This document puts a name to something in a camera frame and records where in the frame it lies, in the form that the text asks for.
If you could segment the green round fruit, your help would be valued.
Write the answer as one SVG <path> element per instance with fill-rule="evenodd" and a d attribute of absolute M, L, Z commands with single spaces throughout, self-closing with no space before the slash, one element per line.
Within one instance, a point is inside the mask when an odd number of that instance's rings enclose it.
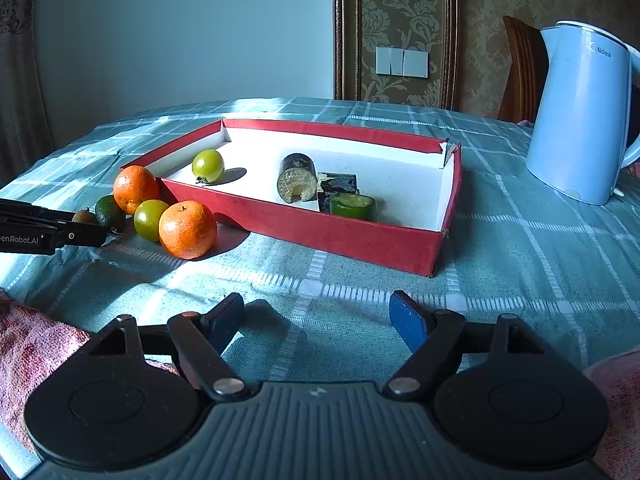
<path fill-rule="evenodd" d="M 210 148 L 199 152 L 194 157 L 191 169 L 198 182 L 215 183 L 224 173 L 224 159 L 217 150 Z"/>
<path fill-rule="evenodd" d="M 134 212 L 134 229 L 137 234 L 145 240 L 157 243 L 160 240 L 160 217 L 168 207 L 168 203 L 163 200 L 145 200 L 137 206 Z"/>

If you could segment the dark sugarcane piece with hole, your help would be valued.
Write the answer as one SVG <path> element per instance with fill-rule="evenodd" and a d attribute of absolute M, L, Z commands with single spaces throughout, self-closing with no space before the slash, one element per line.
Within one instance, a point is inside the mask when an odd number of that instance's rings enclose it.
<path fill-rule="evenodd" d="M 317 173 L 312 159 L 302 153 L 292 153 L 280 162 L 277 191 L 287 204 L 309 202 L 316 197 Z"/>

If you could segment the brown kiwi fruit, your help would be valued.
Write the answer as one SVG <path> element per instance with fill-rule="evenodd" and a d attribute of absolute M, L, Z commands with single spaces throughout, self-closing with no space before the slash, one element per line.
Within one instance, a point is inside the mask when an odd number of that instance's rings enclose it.
<path fill-rule="evenodd" d="M 87 224 L 99 223 L 98 219 L 96 218 L 96 215 L 93 212 L 91 212 L 89 209 L 81 209 L 76 211 L 73 214 L 72 221 L 76 223 L 87 223 Z"/>

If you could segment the dark green small fruit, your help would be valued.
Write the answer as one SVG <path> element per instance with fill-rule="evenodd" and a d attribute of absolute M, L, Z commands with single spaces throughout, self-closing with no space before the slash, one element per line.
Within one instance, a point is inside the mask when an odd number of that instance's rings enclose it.
<path fill-rule="evenodd" d="M 113 195 L 101 197 L 94 206 L 94 214 L 99 225 L 112 233 L 121 233 L 126 228 L 126 214 Z"/>

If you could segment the orange tangerine near tray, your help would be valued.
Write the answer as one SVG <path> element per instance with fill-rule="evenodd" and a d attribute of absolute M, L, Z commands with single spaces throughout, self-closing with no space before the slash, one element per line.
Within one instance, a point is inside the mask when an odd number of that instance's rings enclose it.
<path fill-rule="evenodd" d="M 160 198 L 160 187 L 150 170 L 132 165 L 124 168 L 116 177 L 113 196 L 119 208 L 132 216 L 146 200 Z"/>

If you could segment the grey curtain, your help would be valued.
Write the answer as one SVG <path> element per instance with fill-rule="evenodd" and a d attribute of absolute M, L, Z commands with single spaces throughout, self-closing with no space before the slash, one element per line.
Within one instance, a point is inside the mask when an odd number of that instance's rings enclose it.
<path fill-rule="evenodd" d="M 35 0 L 1 0 L 1 182 L 53 151 L 35 42 Z"/>

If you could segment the orange tangerine front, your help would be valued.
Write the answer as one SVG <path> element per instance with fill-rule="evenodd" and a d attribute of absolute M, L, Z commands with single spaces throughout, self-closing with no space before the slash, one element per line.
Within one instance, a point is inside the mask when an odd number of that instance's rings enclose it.
<path fill-rule="evenodd" d="M 217 240 L 214 214 L 195 200 L 169 206 L 158 224 L 160 244 L 172 256 L 193 260 L 204 256 Z"/>

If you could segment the pink red towel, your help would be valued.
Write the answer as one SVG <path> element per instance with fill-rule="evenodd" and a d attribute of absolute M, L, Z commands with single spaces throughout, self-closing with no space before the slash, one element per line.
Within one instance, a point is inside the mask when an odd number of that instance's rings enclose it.
<path fill-rule="evenodd" d="M 26 431 L 24 408 L 29 395 L 90 334 L 48 318 L 19 301 L 1 295 L 0 304 L 1 423 L 24 448 L 34 449 Z"/>

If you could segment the red cardboard tray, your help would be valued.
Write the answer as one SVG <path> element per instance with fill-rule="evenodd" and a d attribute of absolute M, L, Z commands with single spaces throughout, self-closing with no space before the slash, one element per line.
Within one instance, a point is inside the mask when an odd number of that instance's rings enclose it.
<path fill-rule="evenodd" d="M 173 202 L 278 240 L 431 276 L 462 180 L 448 140 L 226 118 L 134 159 Z"/>

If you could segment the green sugarcane piece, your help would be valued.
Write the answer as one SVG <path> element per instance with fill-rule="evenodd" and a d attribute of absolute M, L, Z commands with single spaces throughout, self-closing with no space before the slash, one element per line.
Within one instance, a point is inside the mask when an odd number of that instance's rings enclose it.
<path fill-rule="evenodd" d="M 375 199 L 367 195 L 337 193 L 330 200 L 330 214 L 334 216 L 373 221 L 375 211 Z"/>

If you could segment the teal plaid tablecloth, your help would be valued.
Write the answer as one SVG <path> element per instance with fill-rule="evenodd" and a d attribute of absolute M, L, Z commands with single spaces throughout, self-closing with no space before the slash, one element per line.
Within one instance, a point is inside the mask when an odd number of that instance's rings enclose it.
<path fill-rule="evenodd" d="M 128 231 L 100 248 L 3 255 L 1 295 L 90 334 L 121 313 L 163 323 L 238 292 L 246 324 L 226 358 L 247 379 L 383 380 L 408 356 L 388 319 L 396 289 L 478 322 L 513 312 L 583 372 L 639 347 L 638 180 L 621 177 L 620 194 L 603 206 L 556 194 L 526 170 L 529 128 L 507 122 L 306 98 L 175 105 L 102 120 L 1 194 L 52 209 L 92 207 L 126 162 L 220 118 L 381 128 L 459 144 L 462 185 L 434 278 L 237 230 L 222 230 L 209 257 L 184 262 Z M 3 463 L 26 474 L 35 463 L 29 452 L 1 424 Z"/>

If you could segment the pink cloth right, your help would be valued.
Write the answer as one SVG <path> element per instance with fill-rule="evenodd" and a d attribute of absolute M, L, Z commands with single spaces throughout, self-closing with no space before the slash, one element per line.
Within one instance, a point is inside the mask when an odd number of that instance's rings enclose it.
<path fill-rule="evenodd" d="M 594 461 L 612 479 L 638 479 L 640 472 L 639 347 L 610 356 L 584 371 L 608 404 L 608 429 Z"/>

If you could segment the light blue electric kettle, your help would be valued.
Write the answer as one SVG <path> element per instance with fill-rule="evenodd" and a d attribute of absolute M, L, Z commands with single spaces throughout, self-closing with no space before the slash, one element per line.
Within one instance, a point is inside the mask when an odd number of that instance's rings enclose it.
<path fill-rule="evenodd" d="M 620 170 L 639 159 L 639 143 L 626 144 L 639 51 L 578 21 L 558 21 L 541 36 L 549 69 L 526 167 L 574 200 L 604 205 Z"/>

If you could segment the wooden chair back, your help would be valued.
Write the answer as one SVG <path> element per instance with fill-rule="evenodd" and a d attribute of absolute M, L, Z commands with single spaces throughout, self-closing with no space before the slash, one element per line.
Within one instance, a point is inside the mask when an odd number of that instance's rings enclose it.
<path fill-rule="evenodd" d="M 499 107 L 499 120 L 534 122 L 544 91 L 549 58 L 541 31 L 513 16 L 503 18 L 511 67 Z"/>

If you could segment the white wall switch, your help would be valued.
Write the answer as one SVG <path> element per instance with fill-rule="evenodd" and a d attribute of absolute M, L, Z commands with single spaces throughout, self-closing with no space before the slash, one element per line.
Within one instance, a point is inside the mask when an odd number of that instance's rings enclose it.
<path fill-rule="evenodd" d="M 375 73 L 427 79 L 430 73 L 428 53 L 418 50 L 377 47 L 375 50 Z"/>

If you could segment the ornate framed wall panel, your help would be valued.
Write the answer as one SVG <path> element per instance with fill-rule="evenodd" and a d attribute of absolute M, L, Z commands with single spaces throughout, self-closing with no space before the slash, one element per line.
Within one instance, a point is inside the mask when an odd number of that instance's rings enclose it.
<path fill-rule="evenodd" d="M 458 106 L 459 0 L 333 0 L 334 98 Z M 380 74 L 376 49 L 428 55 L 425 78 Z"/>

